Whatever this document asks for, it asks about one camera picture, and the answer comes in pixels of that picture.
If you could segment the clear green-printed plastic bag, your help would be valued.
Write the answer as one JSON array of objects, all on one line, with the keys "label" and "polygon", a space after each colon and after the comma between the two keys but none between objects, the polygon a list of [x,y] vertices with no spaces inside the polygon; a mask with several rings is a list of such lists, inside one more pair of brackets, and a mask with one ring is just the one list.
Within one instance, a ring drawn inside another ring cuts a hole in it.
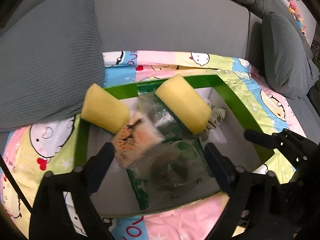
[{"label": "clear green-printed plastic bag", "polygon": [[200,139],[165,141],[128,168],[141,211],[156,211],[188,203],[187,194],[213,179]]}]

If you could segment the tissue pack with tree print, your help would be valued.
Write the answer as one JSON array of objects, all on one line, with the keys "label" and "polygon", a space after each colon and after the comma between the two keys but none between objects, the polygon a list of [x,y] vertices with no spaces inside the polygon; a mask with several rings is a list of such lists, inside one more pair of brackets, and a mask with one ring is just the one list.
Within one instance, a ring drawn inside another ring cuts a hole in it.
[{"label": "tissue pack with tree print", "polygon": [[135,112],[111,142],[121,167],[130,168],[142,159],[149,149],[163,140],[164,136],[149,117],[144,113]]}]

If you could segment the yellow sponge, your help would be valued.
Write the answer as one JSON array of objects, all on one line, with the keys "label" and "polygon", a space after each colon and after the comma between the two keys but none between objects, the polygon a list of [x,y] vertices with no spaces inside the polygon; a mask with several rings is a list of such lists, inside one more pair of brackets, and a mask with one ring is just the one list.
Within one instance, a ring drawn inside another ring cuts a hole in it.
[{"label": "yellow sponge", "polygon": [[86,92],[81,118],[116,134],[129,121],[130,110],[96,83]]},{"label": "yellow sponge", "polygon": [[155,95],[192,133],[199,134],[207,126],[211,108],[198,92],[179,74],[167,79]]}]

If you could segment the cartoon patterned bedsheet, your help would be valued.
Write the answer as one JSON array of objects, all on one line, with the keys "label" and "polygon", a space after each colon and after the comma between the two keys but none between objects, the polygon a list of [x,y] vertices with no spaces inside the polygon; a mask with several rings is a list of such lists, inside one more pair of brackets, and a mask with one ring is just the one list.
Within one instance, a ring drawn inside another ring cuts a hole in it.
[{"label": "cartoon patterned bedsheet", "polygon": [[[205,53],[171,51],[115,51],[104,54],[106,88],[156,81],[175,75],[218,76],[233,91],[230,102],[239,119],[254,119],[266,133],[290,129],[304,135],[288,101],[263,80],[251,60]],[[74,165],[75,149],[83,141],[95,151],[110,134],[96,126],[82,127],[80,116],[72,120],[73,132],[59,132],[63,145],[45,160],[33,148],[31,127],[11,132],[4,160],[29,203],[34,202],[44,172],[69,172]],[[111,222],[116,239],[204,239],[215,225],[227,203],[217,193],[173,210],[154,215],[126,217]]]}]

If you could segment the green cardboard box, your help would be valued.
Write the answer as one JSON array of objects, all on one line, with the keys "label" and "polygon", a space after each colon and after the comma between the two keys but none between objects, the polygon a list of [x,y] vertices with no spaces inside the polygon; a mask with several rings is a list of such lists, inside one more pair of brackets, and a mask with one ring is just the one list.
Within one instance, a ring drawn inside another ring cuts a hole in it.
[{"label": "green cardboard box", "polygon": [[[187,81],[205,101],[226,110],[226,117],[222,124],[211,130],[208,138],[208,141],[213,143],[222,155],[228,157],[234,165],[242,166],[248,171],[255,170],[272,157],[272,150],[244,139],[245,129],[259,131],[260,126],[238,96],[220,77],[217,75],[189,76]],[[206,141],[202,141],[201,138],[192,138],[185,127],[183,127],[182,140],[184,139],[200,139],[204,150]],[[106,217],[127,217],[162,212],[182,206],[172,206],[153,212],[141,211],[126,170],[117,160],[112,161],[99,190],[91,195],[91,201],[99,214]],[[212,196],[219,189],[213,177],[210,181],[191,190],[186,197],[189,202],[183,205]]]}]

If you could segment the grey sofa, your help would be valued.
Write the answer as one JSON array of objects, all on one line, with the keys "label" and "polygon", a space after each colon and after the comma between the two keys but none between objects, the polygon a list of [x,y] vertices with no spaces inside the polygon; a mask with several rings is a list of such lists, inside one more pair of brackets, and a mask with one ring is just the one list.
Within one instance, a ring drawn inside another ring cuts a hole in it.
[{"label": "grey sofa", "polygon": [[[1,37],[44,1],[1,0]],[[237,57],[251,60],[267,82],[261,24],[275,12],[294,26],[312,59],[306,37],[282,0],[94,0],[94,6],[102,53],[183,51]],[[283,97],[306,137],[319,142],[319,113],[308,93],[296,100]]]}]

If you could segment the colourful plush toys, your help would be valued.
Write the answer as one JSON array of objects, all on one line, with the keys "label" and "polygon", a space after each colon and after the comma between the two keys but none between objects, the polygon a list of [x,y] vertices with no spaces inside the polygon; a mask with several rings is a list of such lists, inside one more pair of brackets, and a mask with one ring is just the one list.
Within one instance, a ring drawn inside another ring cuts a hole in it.
[{"label": "colourful plush toys", "polygon": [[304,23],[304,18],[300,12],[300,9],[297,6],[297,1],[299,0],[282,0],[289,13],[293,16],[296,23],[298,24],[300,31],[304,36],[306,36],[306,25]]}]

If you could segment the grey-blue pillow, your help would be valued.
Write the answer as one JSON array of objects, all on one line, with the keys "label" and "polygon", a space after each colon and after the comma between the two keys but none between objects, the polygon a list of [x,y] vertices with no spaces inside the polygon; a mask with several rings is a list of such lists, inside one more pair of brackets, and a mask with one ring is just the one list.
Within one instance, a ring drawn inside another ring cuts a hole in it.
[{"label": "grey-blue pillow", "polygon": [[94,0],[46,0],[1,37],[1,131],[80,113],[104,83]]}]

